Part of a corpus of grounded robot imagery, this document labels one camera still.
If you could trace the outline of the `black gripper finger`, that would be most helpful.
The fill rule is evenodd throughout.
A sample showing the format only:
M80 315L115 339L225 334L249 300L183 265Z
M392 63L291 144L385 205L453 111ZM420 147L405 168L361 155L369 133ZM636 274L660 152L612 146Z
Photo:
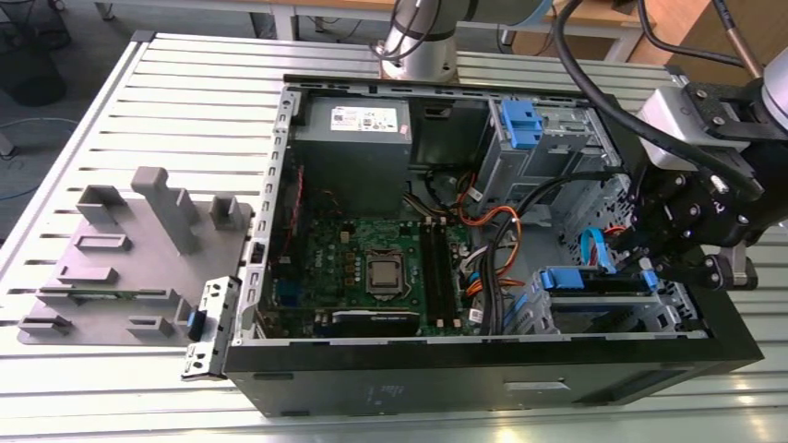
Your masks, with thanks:
M681 254L683 240L671 204L684 191L684 174L648 170L631 187L629 225L613 237L613 250L631 253L631 261L647 258L656 273L665 273Z
M736 246L721 247L716 254L703 257L689 253L652 254L651 263L660 279L721 291L737 283L736 254Z

